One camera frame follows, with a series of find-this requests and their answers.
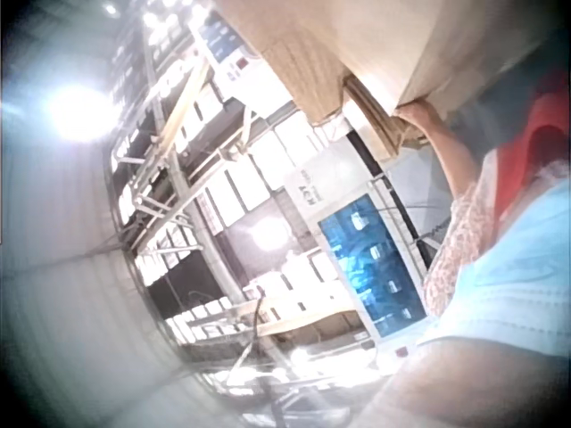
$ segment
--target blue display screen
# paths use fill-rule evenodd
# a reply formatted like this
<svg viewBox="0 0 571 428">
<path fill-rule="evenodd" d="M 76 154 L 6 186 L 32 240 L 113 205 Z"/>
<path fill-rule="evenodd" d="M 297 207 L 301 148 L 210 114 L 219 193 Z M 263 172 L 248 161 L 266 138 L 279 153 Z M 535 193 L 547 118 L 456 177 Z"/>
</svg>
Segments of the blue display screen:
<svg viewBox="0 0 571 428">
<path fill-rule="evenodd" d="M 401 254 L 367 194 L 319 227 L 381 336 L 426 316 Z"/>
</svg>

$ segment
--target hand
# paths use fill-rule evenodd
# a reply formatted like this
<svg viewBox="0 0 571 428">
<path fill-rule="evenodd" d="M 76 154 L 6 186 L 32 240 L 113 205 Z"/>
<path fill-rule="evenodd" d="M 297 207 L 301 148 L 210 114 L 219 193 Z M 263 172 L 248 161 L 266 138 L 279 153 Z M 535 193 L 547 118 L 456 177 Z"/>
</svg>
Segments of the hand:
<svg viewBox="0 0 571 428">
<path fill-rule="evenodd" d="M 406 120 L 423 132 L 427 129 L 442 125 L 443 122 L 433 105 L 425 100 L 417 100 L 404 104 L 394 111 L 394 116 Z"/>
</svg>

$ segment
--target person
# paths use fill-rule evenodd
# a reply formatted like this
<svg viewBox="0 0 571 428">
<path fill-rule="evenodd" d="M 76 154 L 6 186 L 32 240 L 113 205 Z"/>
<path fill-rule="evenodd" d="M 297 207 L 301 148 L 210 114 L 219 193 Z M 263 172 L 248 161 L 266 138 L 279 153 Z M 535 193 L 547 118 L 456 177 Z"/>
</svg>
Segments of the person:
<svg viewBox="0 0 571 428">
<path fill-rule="evenodd" d="M 569 426 L 546 423 L 569 397 L 567 79 L 549 78 L 523 132 L 481 166 L 428 102 L 397 110 L 430 141 L 454 196 L 425 281 L 439 318 L 352 428 Z"/>
</svg>

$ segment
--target light blue clothing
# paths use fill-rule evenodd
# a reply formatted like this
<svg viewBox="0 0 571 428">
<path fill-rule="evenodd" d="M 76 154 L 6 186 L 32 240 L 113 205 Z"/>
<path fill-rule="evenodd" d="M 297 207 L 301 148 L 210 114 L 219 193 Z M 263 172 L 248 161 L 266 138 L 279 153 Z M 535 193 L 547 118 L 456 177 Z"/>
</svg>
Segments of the light blue clothing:
<svg viewBox="0 0 571 428">
<path fill-rule="evenodd" d="M 465 337 L 542 354 L 571 351 L 569 181 L 536 199 L 480 259 L 421 342 Z"/>
</svg>

